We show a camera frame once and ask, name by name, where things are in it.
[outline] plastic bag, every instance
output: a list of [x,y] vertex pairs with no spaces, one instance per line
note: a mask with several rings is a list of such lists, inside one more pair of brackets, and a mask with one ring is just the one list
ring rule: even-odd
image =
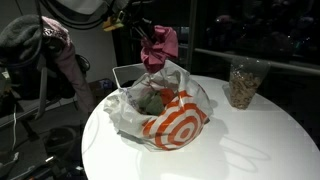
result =
[[[152,91],[171,89],[176,97],[159,116],[139,112],[139,99]],[[213,113],[201,86],[178,66],[144,74],[131,88],[107,97],[105,111],[117,130],[139,138],[151,151],[179,149],[196,138]]]

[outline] pink fabric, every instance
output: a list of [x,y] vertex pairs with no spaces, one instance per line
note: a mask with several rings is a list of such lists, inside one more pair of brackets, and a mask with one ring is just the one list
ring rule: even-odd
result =
[[68,30],[62,27],[56,20],[47,17],[42,18],[53,30],[60,32],[64,37],[62,40],[65,41],[65,47],[60,56],[55,59],[55,63],[76,91],[80,109],[86,113],[92,112],[95,108],[95,100],[77,63],[75,48],[71,42]]
[[156,73],[164,67],[167,58],[178,57],[177,33],[171,27],[155,26],[155,44],[146,38],[141,40],[141,60],[149,73]]

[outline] table top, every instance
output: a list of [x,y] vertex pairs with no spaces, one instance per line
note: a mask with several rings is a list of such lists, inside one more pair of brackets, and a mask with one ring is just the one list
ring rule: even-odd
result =
[[91,114],[82,157],[89,180],[318,180],[320,152],[285,111],[256,94],[247,110],[228,102],[228,83],[192,76],[207,92],[214,113],[187,146],[149,152],[118,135],[103,111]]

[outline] bullseye logo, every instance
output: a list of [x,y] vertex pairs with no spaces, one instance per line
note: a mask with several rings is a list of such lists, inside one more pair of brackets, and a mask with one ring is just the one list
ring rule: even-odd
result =
[[174,150],[197,137],[207,119],[186,91],[170,102],[155,120],[143,124],[143,136],[163,150]]

